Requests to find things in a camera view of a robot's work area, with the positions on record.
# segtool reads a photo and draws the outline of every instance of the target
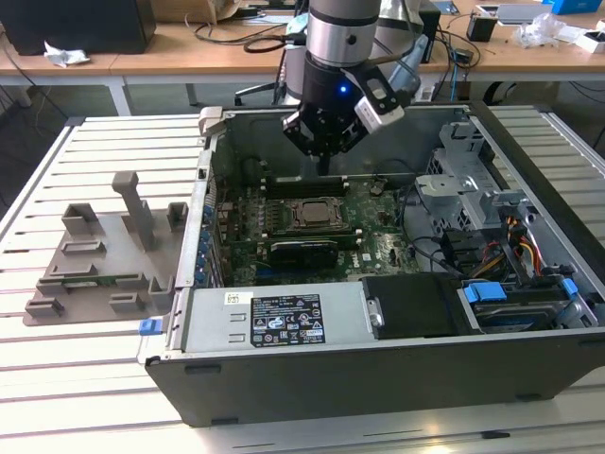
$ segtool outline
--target blue tab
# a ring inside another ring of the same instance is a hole
[[[576,286],[576,283],[573,279],[567,277],[562,280],[561,285],[570,299],[574,298],[578,294],[578,286]]]
[[[464,294],[466,295],[466,299],[469,300],[469,303],[476,303],[479,301],[478,295],[475,293],[475,290],[472,287],[467,287],[464,289]]]
[[[473,282],[464,289],[464,294],[469,303],[477,301],[503,301],[507,294],[499,282]]]
[[[142,320],[139,324],[139,334],[141,336],[157,336],[158,334],[162,334],[162,320]]]

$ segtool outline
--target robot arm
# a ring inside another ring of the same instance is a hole
[[[404,115],[401,94],[369,60],[380,9],[381,0],[310,1],[302,99],[284,133],[319,158],[320,175],[332,156]]]

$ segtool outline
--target power supply label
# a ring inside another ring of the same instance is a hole
[[[268,296],[251,302],[253,346],[325,343],[319,295]]]

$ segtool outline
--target computer case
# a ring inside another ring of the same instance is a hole
[[[20,55],[59,49],[141,54],[153,37],[150,0],[0,0],[0,22]]]

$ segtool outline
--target desk leg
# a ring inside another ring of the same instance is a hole
[[[130,97],[129,87],[120,79],[116,82],[108,84],[112,93],[113,105],[120,116],[132,115],[132,98]]]
[[[189,105],[192,107],[198,107],[198,96],[196,95],[196,86],[193,83],[185,83],[185,88],[187,89]]]

